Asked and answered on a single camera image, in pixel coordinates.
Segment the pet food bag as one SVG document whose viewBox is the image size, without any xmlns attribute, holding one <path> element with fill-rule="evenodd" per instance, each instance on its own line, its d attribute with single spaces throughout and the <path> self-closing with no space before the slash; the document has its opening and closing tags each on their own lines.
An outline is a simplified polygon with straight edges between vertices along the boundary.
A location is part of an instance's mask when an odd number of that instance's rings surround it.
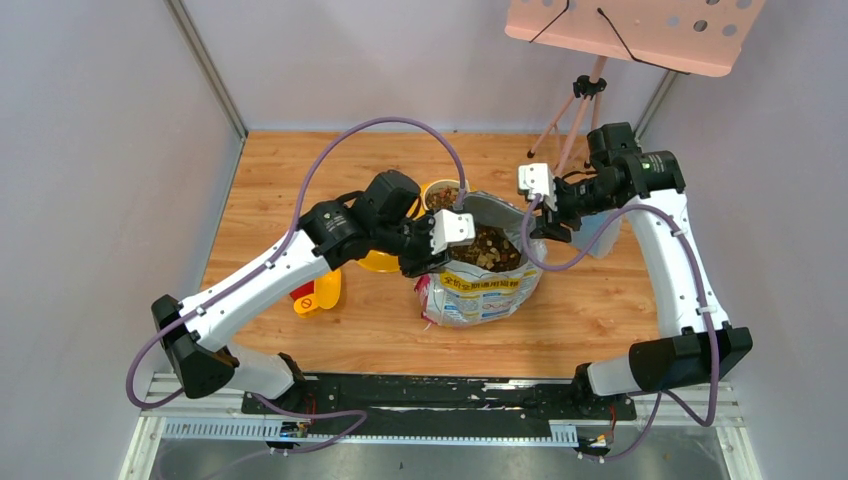
<svg viewBox="0 0 848 480">
<path fill-rule="evenodd" d="M 463 206 L 475 224 L 502 229 L 518 248 L 518 268 L 493 273 L 455 260 L 420 277 L 414 291 L 425 320 L 448 327 L 470 327 L 514 314 L 535 292 L 542 271 L 529 257 L 544 260 L 548 250 L 542 240 L 525 241 L 521 234 L 523 212 L 486 192 L 467 194 Z"/>
</svg>

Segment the yellow plastic scoop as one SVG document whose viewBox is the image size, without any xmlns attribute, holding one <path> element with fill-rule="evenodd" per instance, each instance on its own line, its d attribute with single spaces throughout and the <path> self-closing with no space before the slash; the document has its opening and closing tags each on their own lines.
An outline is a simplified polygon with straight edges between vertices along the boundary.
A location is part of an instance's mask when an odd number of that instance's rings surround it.
<svg viewBox="0 0 848 480">
<path fill-rule="evenodd" d="M 330 310 L 338 304 L 342 293 L 342 280 L 342 271 L 337 269 L 314 281 L 315 300 L 320 309 Z"/>
</svg>

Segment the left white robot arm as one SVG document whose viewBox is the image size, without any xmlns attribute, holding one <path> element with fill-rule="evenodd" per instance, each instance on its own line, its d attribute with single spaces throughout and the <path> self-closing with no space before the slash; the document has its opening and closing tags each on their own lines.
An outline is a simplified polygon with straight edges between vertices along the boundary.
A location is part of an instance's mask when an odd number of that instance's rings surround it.
<svg viewBox="0 0 848 480">
<path fill-rule="evenodd" d="M 448 237 L 461 234 L 462 223 L 450 212 L 409 217 L 419 195 L 411 178 L 382 172 L 363 191 L 316 203 L 218 284 L 183 300 L 157 299 L 152 313 L 181 393 L 197 399 L 233 388 L 262 395 L 283 413 L 298 411 L 307 389 L 291 357 L 238 346 L 234 335 L 292 291 L 371 251 L 397 257 L 408 277 L 443 264 Z"/>
</svg>

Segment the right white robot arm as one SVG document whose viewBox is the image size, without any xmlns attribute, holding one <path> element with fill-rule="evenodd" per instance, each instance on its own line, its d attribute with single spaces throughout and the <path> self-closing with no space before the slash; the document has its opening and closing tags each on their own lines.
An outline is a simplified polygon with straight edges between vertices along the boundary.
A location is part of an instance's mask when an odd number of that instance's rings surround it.
<svg viewBox="0 0 848 480">
<path fill-rule="evenodd" d="M 593 247 L 617 220 L 631 225 L 648 271 L 657 307 L 659 338 L 637 342 L 615 359 L 578 366 L 571 403 L 596 417 L 627 394 L 672 396 L 678 388 L 706 384 L 704 415 L 685 412 L 702 426 L 717 414 L 718 383 L 752 349 L 746 327 L 734 327 L 700 259 L 688 212 L 686 183 L 669 151 L 645 152 L 631 126 L 605 124 L 587 137 L 588 177 L 570 182 L 543 163 L 519 166 L 518 191 L 529 203 L 521 224 L 524 242 L 572 242 L 584 218 L 606 214 L 587 245 Z"/>
</svg>

